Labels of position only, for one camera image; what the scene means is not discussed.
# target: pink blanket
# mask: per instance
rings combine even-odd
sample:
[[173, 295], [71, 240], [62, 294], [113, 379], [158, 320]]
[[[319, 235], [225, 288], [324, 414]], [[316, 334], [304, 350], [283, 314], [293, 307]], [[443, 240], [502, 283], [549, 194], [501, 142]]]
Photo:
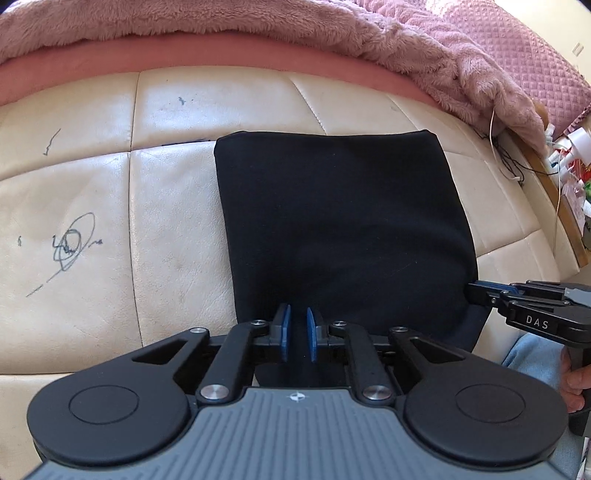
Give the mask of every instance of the pink blanket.
[[[469, 37], [398, 0], [21, 0], [0, 15], [0, 63], [82, 39], [235, 30], [333, 51], [408, 75], [481, 131], [496, 117], [538, 152], [531, 99]], [[386, 7], [385, 15], [378, 11]]]
[[407, 0], [441, 16], [477, 42], [524, 92], [541, 102], [555, 138], [591, 110], [591, 86], [560, 53], [494, 0]]
[[261, 35], [218, 32], [169, 33], [113, 40], [86, 40], [42, 48], [0, 66], [0, 106], [35, 92], [111, 73], [180, 66], [232, 66], [307, 73], [439, 105], [406, 75], [369, 61]]

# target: gray textured handle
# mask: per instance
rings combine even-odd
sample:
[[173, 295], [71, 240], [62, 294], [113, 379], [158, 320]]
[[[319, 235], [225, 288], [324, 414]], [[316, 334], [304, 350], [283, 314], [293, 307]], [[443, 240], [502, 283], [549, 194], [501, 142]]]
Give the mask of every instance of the gray textured handle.
[[513, 472], [461, 468], [431, 455], [387, 408], [347, 390], [250, 388], [204, 408], [187, 434], [133, 465], [99, 471], [47, 462], [28, 480], [561, 480], [547, 462]]
[[578, 370], [583, 366], [583, 349], [582, 348], [567, 348], [570, 357], [570, 369]]

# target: finger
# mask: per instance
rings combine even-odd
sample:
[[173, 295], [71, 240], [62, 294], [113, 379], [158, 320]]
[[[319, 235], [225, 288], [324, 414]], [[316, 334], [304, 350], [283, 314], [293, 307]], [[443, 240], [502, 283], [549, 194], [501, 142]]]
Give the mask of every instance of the finger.
[[579, 411], [585, 405], [585, 400], [582, 395], [574, 395], [570, 392], [561, 391], [560, 395], [566, 403], [566, 409], [569, 413]]
[[572, 393], [573, 395], [580, 395], [581, 393], [583, 393], [583, 390], [581, 390], [580, 388], [569, 387], [568, 383], [566, 383], [566, 378], [564, 375], [560, 378], [560, 385], [558, 386], [558, 388], [560, 390], [564, 390], [565, 392]]
[[566, 347], [564, 347], [561, 351], [560, 351], [560, 373], [564, 374], [566, 372], [568, 372], [570, 370], [570, 355], [569, 355], [569, 351], [566, 349]]
[[570, 388], [591, 388], [591, 365], [566, 373], [564, 377]]

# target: jeans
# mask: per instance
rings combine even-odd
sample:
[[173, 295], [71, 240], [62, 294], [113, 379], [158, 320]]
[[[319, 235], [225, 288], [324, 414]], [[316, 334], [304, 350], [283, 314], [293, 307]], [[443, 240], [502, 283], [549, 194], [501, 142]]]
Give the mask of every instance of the jeans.
[[[558, 390], [562, 348], [558, 343], [526, 333], [513, 346], [503, 365]], [[584, 438], [573, 435], [567, 429], [550, 457], [550, 463], [569, 479], [576, 478], [579, 471], [583, 443]]]

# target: ink scribble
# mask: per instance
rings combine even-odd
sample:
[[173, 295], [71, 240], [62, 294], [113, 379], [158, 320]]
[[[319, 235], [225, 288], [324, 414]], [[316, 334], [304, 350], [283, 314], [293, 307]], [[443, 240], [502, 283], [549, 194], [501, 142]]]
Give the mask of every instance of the ink scribble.
[[41, 285], [39, 285], [35, 290], [33, 290], [29, 295], [27, 295], [27, 298], [29, 298], [31, 295], [33, 295], [34, 293], [36, 293], [39, 290], [41, 290], [41, 288], [42, 288], [43, 285], [44, 285], [43, 283]]
[[51, 247], [53, 248], [53, 261], [60, 264], [60, 269], [55, 272], [45, 283], [33, 290], [27, 298], [39, 291], [43, 285], [48, 284], [61, 272], [68, 271], [76, 262], [80, 254], [90, 245], [102, 245], [102, 239], [91, 243], [92, 235], [95, 233], [95, 214], [92, 212], [80, 215], [66, 229], [66, 232], [57, 239], [53, 235]]
[[59, 132], [61, 132], [61, 129], [59, 129], [56, 133], [53, 134], [53, 137], [51, 138], [51, 140], [49, 140], [49, 145], [45, 149], [45, 153], [43, 155], [45, 155], [45, 156], [48, 156], [49, 155], [49, 149], [51, 148], [51, 144], [53, 143], [53, 139], [57, 136], [57, 134]]

